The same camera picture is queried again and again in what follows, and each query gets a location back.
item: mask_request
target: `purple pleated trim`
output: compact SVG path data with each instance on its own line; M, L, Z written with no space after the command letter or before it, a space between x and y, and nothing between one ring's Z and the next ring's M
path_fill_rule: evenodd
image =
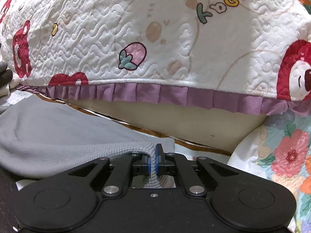
M48 87L19 85L17 89L41 93L52 99L173 103L181 106L216 108L251 115L270 116L281 114L288 109L301 116L308 116L311 112L311 101L288 102L261 96L160 84L112 83Z

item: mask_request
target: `printed lettering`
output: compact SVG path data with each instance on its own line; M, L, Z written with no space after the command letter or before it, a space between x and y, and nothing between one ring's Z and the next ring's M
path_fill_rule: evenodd
M222 2L218 2L216 4L211 4L210 8L215 10L218 14L224 13L227 10L226 4Z
M239 5L238 0L224 0L225 4L230 6L230 7L236 7Z
M203 12L203 4L199 3L197 5L197 16L202 24L206 24L207 23L206 17L212 17L213 14L208 11Z

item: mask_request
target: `red bear print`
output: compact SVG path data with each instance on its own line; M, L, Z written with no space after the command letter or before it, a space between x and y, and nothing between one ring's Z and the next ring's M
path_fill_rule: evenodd
M20 78L30 76L31 64L29 60L29 45L27 42L30 21L27 20L22 29L19 29L13 37L13 61L16 73Z
M61 86L61 85L88 85L89 81L85 73L77 72L72 76L67 74L56 74L54 75L50 82L49 86Z
M12 2L12 0L7 0L7 1L5 2L5 4L3 5L3 7L2 7L2 9L1 9L1 11L0 11L0 15L2 15L1 18L0 18L0 23L2 23L2 21L3 21L4 17L5 17L5 15L7 14L7 11L8 11L9 8L10 8L11 2Z
M299 39L292 43L280 65L277 98L286 101L311 99L311 43Z

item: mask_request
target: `white quilted bed cover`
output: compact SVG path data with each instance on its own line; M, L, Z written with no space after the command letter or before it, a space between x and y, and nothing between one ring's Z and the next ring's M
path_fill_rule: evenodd
M24 85L151 83L311 99L311 16L298 0L2 0L0 8L1 56Z

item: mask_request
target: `quilted blanket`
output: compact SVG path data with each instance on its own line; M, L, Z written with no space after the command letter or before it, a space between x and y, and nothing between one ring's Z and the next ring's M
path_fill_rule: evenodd
M0 8L2 58L23 85L53 98L310 112L311 16L298 0L3 0Z

